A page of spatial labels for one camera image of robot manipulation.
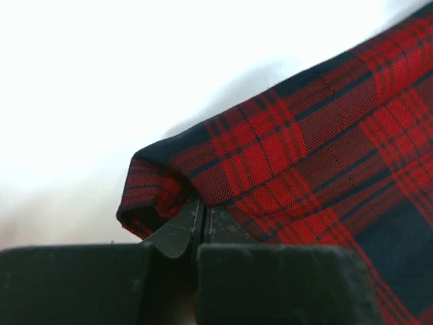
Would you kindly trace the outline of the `red black plaid skirt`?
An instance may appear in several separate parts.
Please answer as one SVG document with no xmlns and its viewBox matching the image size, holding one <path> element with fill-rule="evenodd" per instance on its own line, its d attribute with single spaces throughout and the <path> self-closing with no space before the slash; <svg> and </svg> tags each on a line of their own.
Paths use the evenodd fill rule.
<svg viewBox="0 0 433 325">
<path fill-rule="evenodd" d="M 432 323 L 432 5 L 136 152 L 116 214 L 147 238 L 197 192 L 259 242 L 360 255 L 387 324 Z"/>
</svg>

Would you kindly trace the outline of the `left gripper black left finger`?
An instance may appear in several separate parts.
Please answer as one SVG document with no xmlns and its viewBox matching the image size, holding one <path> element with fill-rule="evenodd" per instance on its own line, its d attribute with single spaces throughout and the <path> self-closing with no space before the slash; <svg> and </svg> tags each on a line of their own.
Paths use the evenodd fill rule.
<svg viewBox="0 0 433 325">
<path fill-rule="evenodd" d="M 2 324 L 195 324 L 203 203 L 191 198 L 139 244 L 1 251 Z"/>
</svg>

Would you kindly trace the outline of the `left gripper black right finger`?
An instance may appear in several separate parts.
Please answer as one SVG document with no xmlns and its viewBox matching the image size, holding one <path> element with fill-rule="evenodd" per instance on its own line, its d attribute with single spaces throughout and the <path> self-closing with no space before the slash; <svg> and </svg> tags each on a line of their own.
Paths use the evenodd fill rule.
<svg viewBox="0 0 433 325">
<path fill-rule="evenodd" d="M 367 267 L 339 246 L 259 244 L 221 208 L 204 211 L 199 324 L 382 324 Z"/>
</svg>

